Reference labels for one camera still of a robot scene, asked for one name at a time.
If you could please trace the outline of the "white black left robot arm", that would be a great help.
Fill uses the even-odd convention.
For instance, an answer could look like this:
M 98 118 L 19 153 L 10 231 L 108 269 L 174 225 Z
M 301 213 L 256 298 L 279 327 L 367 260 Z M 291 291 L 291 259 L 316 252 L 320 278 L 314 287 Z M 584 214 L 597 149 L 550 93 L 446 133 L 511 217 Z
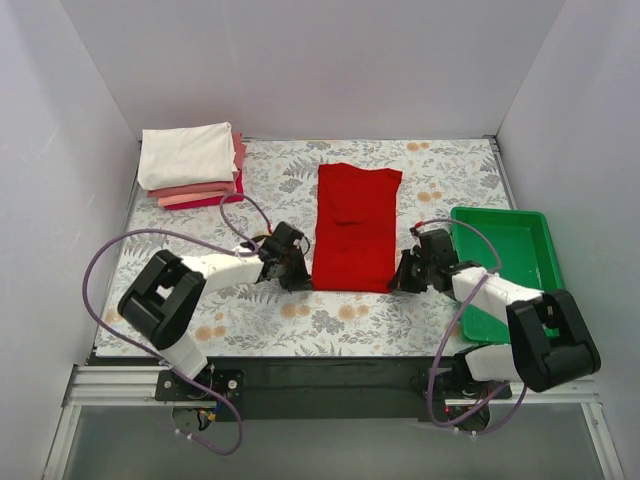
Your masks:
M 118 313 L 180 375 L 178 387 L 193 400 L 213 386 L 206 356 L 187 333 L 201 296 L 237 285 L 276 280 L 287 291 L 312 288 L 300 243 L 305 235 L 286 222 L 266 236 L 254 237 L 230 254 L 179 257 L 154 254 L 121 297 Z

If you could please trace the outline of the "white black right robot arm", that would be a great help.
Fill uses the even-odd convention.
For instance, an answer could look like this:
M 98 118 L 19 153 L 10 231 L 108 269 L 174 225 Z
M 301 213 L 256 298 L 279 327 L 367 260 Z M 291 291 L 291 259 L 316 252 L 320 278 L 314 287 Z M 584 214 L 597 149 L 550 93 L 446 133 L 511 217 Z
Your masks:
M 461 261 L 444 229 L 416 224 L 410 232 L 417 243 L 403 250 L 391 290 L 417 294 L 434 289 L 508 329 L 506 344 L 456 354 L 452 383 L 460 395 L 475 397 L 489 382 L 521 382 L 541 393 L 600 370 L 600 353 L 568 291 L 524 287 L 476 262 Z

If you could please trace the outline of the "red t shirt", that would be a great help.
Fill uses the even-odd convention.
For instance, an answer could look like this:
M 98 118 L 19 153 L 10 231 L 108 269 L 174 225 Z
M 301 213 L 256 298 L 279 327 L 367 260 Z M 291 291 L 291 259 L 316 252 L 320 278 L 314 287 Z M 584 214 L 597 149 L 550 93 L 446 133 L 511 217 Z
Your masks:
M 346 163 L 318 168 L 312 285 L 317 291 L 388 293 L 396 266 L 398 170 Z

